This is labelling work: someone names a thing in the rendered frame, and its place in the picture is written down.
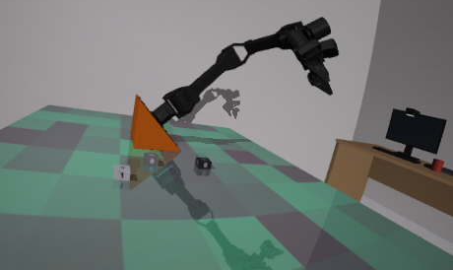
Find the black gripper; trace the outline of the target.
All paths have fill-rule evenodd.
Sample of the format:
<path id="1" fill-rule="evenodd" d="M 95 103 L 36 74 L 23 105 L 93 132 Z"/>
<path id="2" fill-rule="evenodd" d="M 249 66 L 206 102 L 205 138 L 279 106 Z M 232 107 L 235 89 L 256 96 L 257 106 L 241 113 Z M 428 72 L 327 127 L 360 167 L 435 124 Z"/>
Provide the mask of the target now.
<path id="1" fill-rule="evenodd" d="M 321 43 L 312 38 L 301 40 L 293 47 L 293 53 L 302 64 L 304 71 L 309 70 L 307 78 L 311 86 L 316 86 L 328 95 L 333 95 L 329 85 L 329 72 L 323 63 L 323 49 Z"/>

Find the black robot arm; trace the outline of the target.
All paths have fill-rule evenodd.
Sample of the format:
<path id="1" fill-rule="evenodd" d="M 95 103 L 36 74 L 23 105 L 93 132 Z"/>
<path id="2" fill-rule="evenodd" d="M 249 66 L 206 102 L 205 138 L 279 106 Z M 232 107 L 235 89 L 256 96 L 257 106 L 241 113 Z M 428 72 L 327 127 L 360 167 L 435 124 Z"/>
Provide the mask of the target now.
<path id="1" fill-rule="evenodd" d="M 165 100 L 161 106 L 151 112 L 153 117 L 163 127 L 175 115 L 180 119 L 191 112 L 193 107 L 200 101 L 199 95 L 217 80 L 224 71 L 235 69 L 245 64 L 249 56 L 261 50 L 268 50 L 274 47 L 283 50 L 291 49 L 301 40 L 319 40 L 331 32 L 330 25 L 324 18 L 319 18 L 306 26 L 302 22 L 295 22 L 282 26 L 276 34 L 263 36 L 255 40 L 247 40 L 244 43 L 234 43 L 227 46 L 217 55 L 216 63 L 209 67 L 195 82 L 190 86 L 177 88 L 162 98 Z M 320 41 L 319 41 L 320 42 Z M 337 44 L 334 39 L 329 38 L 320 42 L 323 49 L 323 58 L 333 58 L 339 55 Z M 247 55 L 243 61 L 234 50 L 234 46 L 244 46 Z M 175 110 L 172 105 L 174 106 Z"/>

